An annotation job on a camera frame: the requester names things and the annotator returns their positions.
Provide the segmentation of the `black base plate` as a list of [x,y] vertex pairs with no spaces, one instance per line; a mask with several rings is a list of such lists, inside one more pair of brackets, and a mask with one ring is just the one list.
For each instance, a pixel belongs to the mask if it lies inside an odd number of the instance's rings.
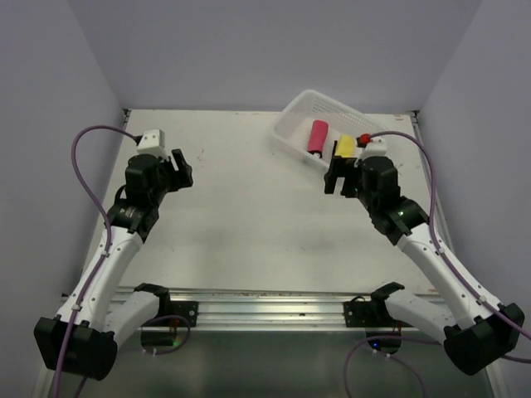
[[[177,315],[186,319],[191,328],[197,325],[198,316],[198,302],[197,301],[170,301],[165,304],[164,309],[158,314],[159,317]],[[164,319],[158,322],[159,325],[168,326],[171,328],[186,327],[183,320],[176,318]]]
[[343,302],[343,318],[347,328],[398,328],[402,322],[392,318],[382,300],[366,300],[356,296]]

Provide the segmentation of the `white plastic basket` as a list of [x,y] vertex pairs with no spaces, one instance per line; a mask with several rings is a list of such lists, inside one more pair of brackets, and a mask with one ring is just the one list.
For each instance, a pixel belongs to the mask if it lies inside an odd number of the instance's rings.
[[315,90],[297,95],[277,115],[269,132],[290,156],[317,169],[327,170],[334,143],[354,141],[386,127],[356,109]]

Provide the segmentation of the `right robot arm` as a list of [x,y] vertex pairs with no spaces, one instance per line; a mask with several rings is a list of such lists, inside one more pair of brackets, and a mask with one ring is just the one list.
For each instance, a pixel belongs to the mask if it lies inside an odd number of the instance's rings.
[[389,158],[334,156],[324,175],[325,193],[334,192],[338,178],[343,179],[342,196],[362,203],[375,229],[413,261],[446,303],[438,307],[392,282],[373,291],[369,301],[353,303],[354,314],[383,326],[396,320],[419,329],[439,342],[451,362],[469,376],[515,348],[524,312],[478,287],[431,232],[430,218],[421,206],[401,194],[398,172]]

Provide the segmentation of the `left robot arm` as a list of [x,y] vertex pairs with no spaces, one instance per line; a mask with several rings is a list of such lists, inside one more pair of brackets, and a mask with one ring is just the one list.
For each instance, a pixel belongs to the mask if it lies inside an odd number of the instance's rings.
[[163,199],[193,185],[183,152],[170,157],[142,153],[128,161],[125,183],[114,196],[93,259],[53,318],[40,318],[34,337],[45,366],[101,381],[125,341],[145,324],[173,318],[168,289],[142,283],[117,309],[111,301],[124,272],[159,219]]

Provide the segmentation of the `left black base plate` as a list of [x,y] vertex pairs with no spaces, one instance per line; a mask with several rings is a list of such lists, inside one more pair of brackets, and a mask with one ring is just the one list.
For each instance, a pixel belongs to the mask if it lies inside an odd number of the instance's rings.
[[[177,315],[186,319],[191,328],[197,325],[198,316],[198,302],[197,301],[170,301],[165,304],[164,309],[158,314],[159,317]],[[186,327],[183,320],[176,318],[164,319],[158,322],[159,325],[168,326],[171,328]]]

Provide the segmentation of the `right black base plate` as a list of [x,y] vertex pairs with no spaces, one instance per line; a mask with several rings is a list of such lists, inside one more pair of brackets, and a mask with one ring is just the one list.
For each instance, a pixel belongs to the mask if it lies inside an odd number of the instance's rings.
[[366,300],[356,296],[343,302],[343,318],[347,328],[398,328],[402,322],[392,318],[382,300]]

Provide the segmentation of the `grey and yellow towel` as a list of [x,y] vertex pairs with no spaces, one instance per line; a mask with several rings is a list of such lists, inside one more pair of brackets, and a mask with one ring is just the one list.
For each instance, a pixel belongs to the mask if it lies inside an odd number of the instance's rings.
[[353,158],[356,148],[355,139],[347,134],[342,134],[334,141],[331,158]]

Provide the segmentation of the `aluminium mounting rail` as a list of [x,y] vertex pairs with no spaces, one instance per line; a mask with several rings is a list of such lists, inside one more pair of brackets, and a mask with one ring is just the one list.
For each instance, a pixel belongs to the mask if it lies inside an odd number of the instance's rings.
[[[455,320],[442,299],[426,300],[409,290],[398,290],[397,302],[406,307],[405,313],[389,315],[402,322],[398,328],[416,328],[431,333],[433,317],[440,316],[444,325]],[[347,328],[343,318],[343,302],[353,295],[298,294],[272,292],[237,292],[166,289],[154,284],[141,284],[135,289],[95,289],[82,293],[76,290],[56,311],[54,320],[66,323],[71,331],[91,328],[108,332],[116,342],[122,342],[137,328],[159,325],[164,319],[183,320],[187,330],[200,331],[339,331]],[[197,301],[197,325],[177,315],[159,317],[170,301]]]

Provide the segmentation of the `grey and pink towel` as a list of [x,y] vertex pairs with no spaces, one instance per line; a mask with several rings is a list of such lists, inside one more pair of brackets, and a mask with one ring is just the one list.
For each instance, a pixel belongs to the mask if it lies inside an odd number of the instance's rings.
[[309,140],[307,144],[307,152],[317,158],[322,158],[324,144],[328,136],[329,124],[323,120],[315,120],[312,123]]

